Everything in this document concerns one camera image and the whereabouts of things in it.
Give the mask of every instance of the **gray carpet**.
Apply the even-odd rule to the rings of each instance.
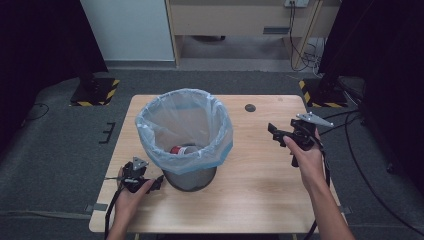
[[[35,105],[28,116],[35,120],[27,121],[2,155],[0,211],[64,212],[89,218],[85,207],[97,200],[128,105],[136,94],[198,88],[212,94],[301,95],[298,81],[314,77],[311,73],[255,71],[113,70],[110,75],[121,82],[108,106],[69,106],[77,79],[40,92],[36,102],[42,104]],[[326,117],[355,108],[350,102],[348,108],[308,108],[308,111]],[[335,125],[343,124],[345,116],[331,121]],[[99,144],[106,139],[103,131],[110,129],[107,123],[111,122],[116,127],[110,142]],[[348,133],[356,159],[375,192],[403,220],[424,231],[423,197],[407,176],[386,172],[387,162],[361,120],[350,124]],[[346,217],[357,239],[424,239],[392,217],[372,195],[351,157],[344,128],[324,134],[322,139],[340,201],[353,211]],[[0,217],[0,239],[102,239],[102,234],[90,232],[88,223],[88,219],[34,215]],[[293,239],[290,234],[278,237]]]

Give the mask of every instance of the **person's right hand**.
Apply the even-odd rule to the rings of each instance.
[[[318,130],[315,130],[315,136],[320,139]],[[321,181],[325,182],[322,154],[318,145],[314,144],[310,150],[303,151],[290,137],[284,136],[283,140],[292,154],[296,156],[306,190],[310,192],[313,185]]]

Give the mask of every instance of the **bin liner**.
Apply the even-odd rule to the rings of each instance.
[[[221,165],[233,147],[233,126],[226,107],[200,89],[180,89],[149,102],[135,119],[141,144],[162,170],[184,174]],[[174,146],[198,151],[171,154]]]

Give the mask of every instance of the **power strip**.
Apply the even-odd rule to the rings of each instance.
[[[285,7],[292,7],[292,4],[294,3],[295,7],[298,8],[305,8],[308,6],[309,0],[286,0],[284,3]]]

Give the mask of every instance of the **trash bin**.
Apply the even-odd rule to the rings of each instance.
[[[233,127],[225,106],[199,89],[184,88],[156,97],[135,122],[149,158],[182,191],[206,187],[233,146]],[[190,151],[175,151],[188,146]]]

